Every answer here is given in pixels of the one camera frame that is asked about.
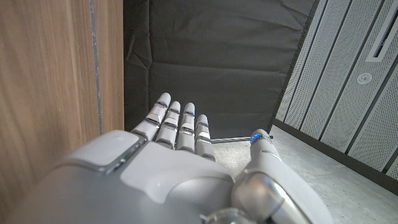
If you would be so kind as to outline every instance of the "silver metal part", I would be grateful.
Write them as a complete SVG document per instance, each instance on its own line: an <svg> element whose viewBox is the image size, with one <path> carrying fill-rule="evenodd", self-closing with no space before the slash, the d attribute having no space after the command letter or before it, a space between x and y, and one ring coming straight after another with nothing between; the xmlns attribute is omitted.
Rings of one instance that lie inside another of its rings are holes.
<svg viewBox="0 0 398 224"><path fill-rule="evenodd" d="M137 125L131 132L138 134L147 140L152 140L159 128L159 125L151 121L143 121Z"/></svg>
<svg viewBox="0 0 398 224"><path fill-rule="evenodd" d="M194 123L195 123L195 117L188 114L184 114L181 120L181 128L193 131L195 129Z"/></svg>
<svg viewBox="0 0 398 224"><path fill-rule="evenodd" d="M163 124L157 134L156 142L163 143L164 146L173 149L176 135L177 128Z"/></svg>
<svg viewBox="0 0 398 224"><path fill-rule="evenodd" d="M237 208L224 208L202 219L205 224L256 224L246 213Z"/></svg>
<svg viewBox="0 0 398 224"><path fill-rule="evenodd" d="M166 108L155 104L155 106L151 109L149 114L146 116L146 119L151 119L158 124L162 123L164 115L166 114Z"/></svg>
<svg viewBox="0 0 398 224"><path fill-rule="evenodd" d="M178 135L177 145L175 150L184 150L187 152L195 153L195 137L192 134L182 133Z"/></svg>
<svg viewBox="0 0 398 224"><path fill-rule="evenodd" d="M195 154L211 161L216 161L213 147L211 146L211 143L209 141L197 139L197 142L195 144Z"/></svg>
<svg viewBox="0 0 398 224"><path fill-rule="evenodd" d="M258 223L271 217L284 202L285 191L260 172L242 175L235 182L232 206L244 210Z"/></svg>
<svg viewBox="0 0 398 224"><path fill-rule="evenodd" d="M199 137L210 140L210 132L207 126L201 124L197 125L195 139L198 139Z"/></svg>
<svg viewBox="0 0 398 224"><path fill-rule="evenodd" d="M177 128L179 117L180 117L180 115L178 113L176 113L170 109L166 115L166 118L164 119L164 123L167 123L167 124L172 125L175 128Z"/></svg>
<svg viewBox="0 0 398 224"><path fill-rule="evenodd" d="M272 215L272 220L283 224L309 224L308 219L297 208L290 197L286 195L284 198L285 201L282 206Z"/></svg>

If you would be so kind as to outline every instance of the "metal rod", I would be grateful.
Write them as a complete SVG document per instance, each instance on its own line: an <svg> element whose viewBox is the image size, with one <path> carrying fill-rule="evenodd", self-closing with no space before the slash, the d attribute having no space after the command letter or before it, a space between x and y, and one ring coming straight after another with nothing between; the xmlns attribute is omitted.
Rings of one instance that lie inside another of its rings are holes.
<svg viewBox="0 0 398 224"><path fill-rule="evenodd" d="M211 143L212 144L218 144L218 143L240 142L240 141L250 141L250 137L212 139Z"/></svg>

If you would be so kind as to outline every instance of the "robotic hand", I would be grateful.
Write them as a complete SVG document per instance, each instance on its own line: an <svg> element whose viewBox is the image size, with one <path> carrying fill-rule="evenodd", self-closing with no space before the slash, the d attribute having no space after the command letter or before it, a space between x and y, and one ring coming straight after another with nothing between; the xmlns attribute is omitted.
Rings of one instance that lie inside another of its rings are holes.
<svg viewBox="0 0 398 224"><path fill-rule="evenodd" d="M252 160L234 183L215 162L207 117L194 126L188 103L178 130L180 103L170 102L162 94L131 133L111 131L61 159L8 223L332 223L265 131L252 135Z"/></svg>

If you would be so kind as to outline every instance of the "black fabric backdrop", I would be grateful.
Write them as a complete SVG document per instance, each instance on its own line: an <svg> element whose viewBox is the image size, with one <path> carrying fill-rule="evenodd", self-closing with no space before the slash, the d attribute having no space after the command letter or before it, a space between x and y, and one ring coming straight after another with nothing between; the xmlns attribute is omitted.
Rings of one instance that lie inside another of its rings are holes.
<svg viewBox="0 0 398 224"><path fill-rule="evenodd" d="M214 138L266 129L313 0L124 0L130 131L163 92L206 114Z"/></svg>

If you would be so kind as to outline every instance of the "blue led light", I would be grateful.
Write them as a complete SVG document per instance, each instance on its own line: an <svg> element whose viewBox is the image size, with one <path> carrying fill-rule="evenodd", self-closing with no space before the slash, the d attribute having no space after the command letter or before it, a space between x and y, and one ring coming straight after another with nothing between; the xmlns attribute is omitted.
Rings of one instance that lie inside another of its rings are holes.
<svg viewBox="0 0 398 224"><path fill-rule="evenodd" d="M253 134L253 136L251 136L251 139L250 139L250 144L252 144L254 141L256 141L259 138L260 138L260 134Z"/></svg>

